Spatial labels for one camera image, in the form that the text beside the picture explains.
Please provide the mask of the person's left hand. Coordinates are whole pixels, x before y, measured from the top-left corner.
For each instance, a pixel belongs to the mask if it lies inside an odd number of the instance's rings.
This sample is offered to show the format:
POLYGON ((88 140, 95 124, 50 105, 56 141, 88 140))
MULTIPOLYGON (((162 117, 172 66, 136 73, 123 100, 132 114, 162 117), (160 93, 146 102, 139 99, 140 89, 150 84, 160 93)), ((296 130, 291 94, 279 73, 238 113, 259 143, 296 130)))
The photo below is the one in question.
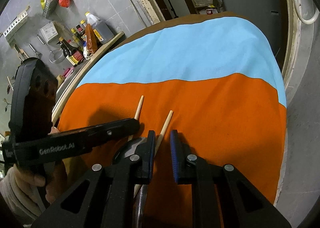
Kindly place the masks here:
POLYGON ((26 194, 33 202, 36 202, 36 195, 33 186, 44 187, 46 189, 46 201, 52 204, 61 194, 65 192, 67 186, 67 173, 63 161, 57 161, 54 170, 49 178, 34 175, 31 171, 23 170, 14 165, 14 175, 19 189, 26 194))

